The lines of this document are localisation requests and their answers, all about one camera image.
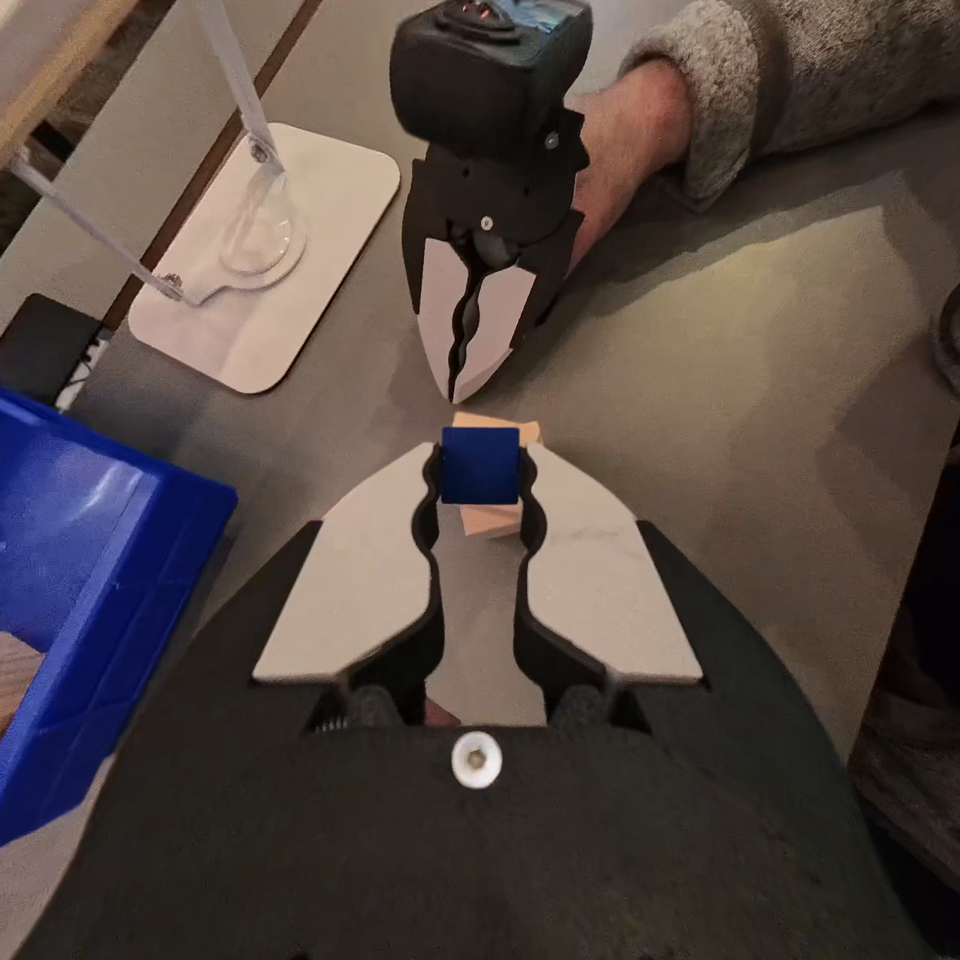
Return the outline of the person's right hand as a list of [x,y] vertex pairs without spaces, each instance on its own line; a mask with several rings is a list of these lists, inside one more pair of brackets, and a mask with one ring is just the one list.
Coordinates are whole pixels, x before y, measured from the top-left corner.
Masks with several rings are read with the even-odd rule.
[[617,224],[654,174],[685,159],[692,137],[690,91],[671,60],[644,60],[604,89],[569,99],[583,118],[588,166],[577,174],[572,208],[582,213],[572,274]]

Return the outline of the blue plastic bin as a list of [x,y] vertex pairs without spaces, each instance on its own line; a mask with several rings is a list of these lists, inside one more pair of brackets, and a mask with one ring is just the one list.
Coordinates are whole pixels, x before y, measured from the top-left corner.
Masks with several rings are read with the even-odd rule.
[[43,655],[2,735],[6,845],[87,795],[238,496],[6,389],[1,453],[1,628]]

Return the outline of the small blue wooden cube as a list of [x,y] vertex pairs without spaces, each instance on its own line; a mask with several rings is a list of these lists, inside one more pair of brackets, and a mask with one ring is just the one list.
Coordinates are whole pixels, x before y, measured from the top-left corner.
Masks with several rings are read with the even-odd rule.
[[520,500],[518,427],[445,426],[440,500],[454,506],[515,506]]

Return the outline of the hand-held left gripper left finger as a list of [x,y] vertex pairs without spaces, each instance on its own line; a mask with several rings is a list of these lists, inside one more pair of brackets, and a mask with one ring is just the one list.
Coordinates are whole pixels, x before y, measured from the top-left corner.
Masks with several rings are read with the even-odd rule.
[[426,716],[445,650],[437,559],[441,451],[422,442],[321,518],[253,667],[264,685],[380,687],[406,722]]

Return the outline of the person's right forearm grey sleeve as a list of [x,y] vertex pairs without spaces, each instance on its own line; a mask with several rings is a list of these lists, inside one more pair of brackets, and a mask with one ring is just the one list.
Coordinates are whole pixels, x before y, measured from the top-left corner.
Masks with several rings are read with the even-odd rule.
[[678,191],[709,207],[750,162],[958,101],[957,1],[698,1],[642,34],[686,79],[692,135]]

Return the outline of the light wooden board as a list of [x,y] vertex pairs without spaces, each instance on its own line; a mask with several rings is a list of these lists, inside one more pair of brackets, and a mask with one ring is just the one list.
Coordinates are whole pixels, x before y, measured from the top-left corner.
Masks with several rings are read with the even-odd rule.
[[1,166],[136,6],[135,1],[1,3]]

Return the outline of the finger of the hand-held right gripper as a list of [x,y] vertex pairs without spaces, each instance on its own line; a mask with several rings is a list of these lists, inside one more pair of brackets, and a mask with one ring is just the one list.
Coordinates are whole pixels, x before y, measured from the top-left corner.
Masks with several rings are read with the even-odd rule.
[[512,352],[523,310],[536,276],[520,266],[489,273],[462,313],[462,334],[454,347],[452,403],[473,396]]
[[416,323],[427,364],[440,394],[461,404],[458,384],[466,366],[465,314],[482,280],[482,259],[470,237],[424,243]]

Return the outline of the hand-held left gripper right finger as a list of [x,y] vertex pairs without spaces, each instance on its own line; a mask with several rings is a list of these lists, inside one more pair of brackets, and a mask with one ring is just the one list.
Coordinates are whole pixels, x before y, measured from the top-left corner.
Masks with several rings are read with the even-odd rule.
[[697,655],[644,539],[614,493],[545,445],[521,451],[522,559],[513,657],[547,717],[569,690],[695,687]]

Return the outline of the black flat device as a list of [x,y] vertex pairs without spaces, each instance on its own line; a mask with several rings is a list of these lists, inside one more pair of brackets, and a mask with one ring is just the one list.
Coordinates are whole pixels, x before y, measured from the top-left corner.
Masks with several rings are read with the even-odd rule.
[[53,407],[106,327],[43,294],[30,294],[1,335],[1,386]]

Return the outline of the large plain wooden cube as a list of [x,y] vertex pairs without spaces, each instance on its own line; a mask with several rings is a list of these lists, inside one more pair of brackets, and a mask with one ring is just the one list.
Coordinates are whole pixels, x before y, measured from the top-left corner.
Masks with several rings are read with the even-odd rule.
[[[458,411],[452,426],[469,428],[509,428],[519,432],[519,443],[526,447],[545,440],[537,421],[518,422],[501,417]],[[463,532],[466,536],[500,538],[518,534],[522,527],[522,504],[512,505],[462,505],[460,506]]]
[[46,654],[17,637],[1,632],[1,737],[14,720]]

